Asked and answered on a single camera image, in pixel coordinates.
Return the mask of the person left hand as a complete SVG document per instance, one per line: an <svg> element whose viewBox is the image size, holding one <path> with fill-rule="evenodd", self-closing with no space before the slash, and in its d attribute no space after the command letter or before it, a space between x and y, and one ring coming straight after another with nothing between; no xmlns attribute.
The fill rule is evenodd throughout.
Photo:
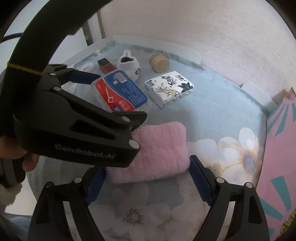
<svg viewBox="0 0 296 241"><path fill-rule="evenodd" d="M28 154L16 141L1 137L1 158L12 160L23 158L22 168L25 172L30 172L36 168L40 155Z"/></svg>

